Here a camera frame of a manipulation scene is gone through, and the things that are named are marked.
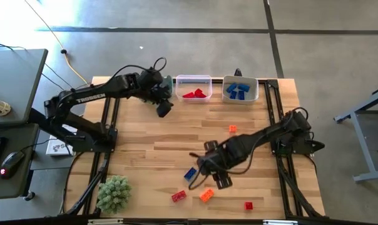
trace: plastic container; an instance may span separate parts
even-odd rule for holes
[[[182,97],[196,89],[201,89],[204,98],[185,98]],[[212,78],[209,75],[179,75],[176,77],[175,94],[180,101],[186,103],[206,103],[209,102],[213,94]]]
[[[249,92],[245,92],[245,100],[230,99],[230,93],[227,92],[229,85],[246,84],[250,86]],[[222,101],[235,104],[253,104],[258,99],[258,80],[255,78],[241,76],[225,76],[222,81]]]

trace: red block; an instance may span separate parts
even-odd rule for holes
[[[202,91],[201,89],[197,89],[197,90],[195,91],[195,96],[196,96],[197,98],[205,98],[205,97],[207,97],[205,94],[203,94],[203,91]]]
[[[184,97],[184,98],[194,98],[195,94],[193,92],[191,92],[191,93],[188,93],[188,94],[184,94],[182,97]]]
[[[175,203],[175,202],[177,202],[179,200],[184,199],[185,197],[186,197],[185,191],[180,191],[180,192],[172,195],[172,201]]]
[[[245,209],[246,210],[252,210],[253,209],[253,203],[252,202],[246,202],[245,203]]]

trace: toy block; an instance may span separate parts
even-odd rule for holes
[[[197,170],[195,168],[190,168],[189,171],[184,175],[184,178],[187,180],[187,181],[190,181],[190,179],[193,177],[193,175],[195,175],[197,172]]]
[[[205,191],[201,196],[200,196],[200,199],[206,203],[208,200],[210,200],[210,198],[214,195],[214,191],[212,189],[208,189],[207,191]]]
[[[229,96],[230,99],[235,99],[237,97],[236,91],[231,91],[231,96]]]
[[[239,89],[239,90],[242,90],[242,91],[249,92],[250,86],[249,86],[249,85],[246,85],[246,84],[239,84],[239,85],[238,85],[238,89]]]
[[[188,93],[188,94],[184,94],[182,97],[184,97],[184,98],[194,98],[195,94],[193,92],[191,92],[191,93]]]
[[[185,191],[180,191],[180,192],[178,192],[178,193],[172,195],[172,201],[173,201],[174,203],[177,202],[177,201],[179,201],[179,200],[182,200],[182,199],[184,199],[184,198],[186,198],[186,193],[185,193]]]
[[[231,91],[233,91],[235,88],[237,88],[237,84],[233,83],[233,84],[229,85],[229,87],[227,88],[227,92],[231,93]]]
[[[237,131],[237,127],[236,125],[229,125],[229,132],[236,132]]]
[[[245,202],[245,209],[246,210],[252,210],[253,209],[253,203],[252,202]]]
[[[238,98],[239,98],[239,100],[245,100],[245,92],[239,91],[238,92]]]
[[[205,94],[203,94],[203,91],[202,91],[201,89],[197,89],[197,90],[195,91],[195,96],[196,96],[197,98],[205,98],[205,97],[207,97]]]

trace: green plant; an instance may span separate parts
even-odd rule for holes
[[[128,204],[132,188],[126,177],[112,176],[107,178],[106,182],[100,184],[99,187],[97,207],[103,212],[116,214]]]

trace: computer mouse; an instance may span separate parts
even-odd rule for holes
[[[0,177],[3,179],[11,178],[18,170],[18,165],[25,157],[21,151],[11,152],[3,161],[0,168]]]

